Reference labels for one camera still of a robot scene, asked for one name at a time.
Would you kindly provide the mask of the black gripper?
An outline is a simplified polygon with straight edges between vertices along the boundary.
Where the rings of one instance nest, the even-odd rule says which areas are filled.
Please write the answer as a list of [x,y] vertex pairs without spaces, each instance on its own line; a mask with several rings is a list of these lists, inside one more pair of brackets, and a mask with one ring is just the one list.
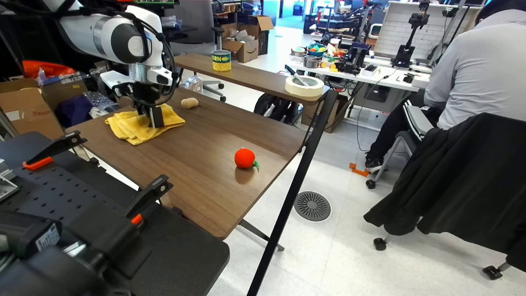
[[149,127],[151,119],[152,129],[162,129],[164,121],[160,104],[164,104],[170,98],[170,88],[131,83],[128,86],[128,91],[133,101],[133,107],[144,122],[144,126]]

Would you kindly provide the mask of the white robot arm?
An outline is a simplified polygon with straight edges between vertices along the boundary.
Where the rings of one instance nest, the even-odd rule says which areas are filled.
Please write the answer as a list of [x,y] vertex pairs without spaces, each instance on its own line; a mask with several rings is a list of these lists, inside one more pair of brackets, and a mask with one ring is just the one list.
[[100,80],[116,94],[128,96],[147,127],[164,127],[160,106],[175,89],[175,75],[160,19],[136,6],[113,12],[95,10],[80,0],[42,4],[72,50],[126,68],[124,73],[105,71]]

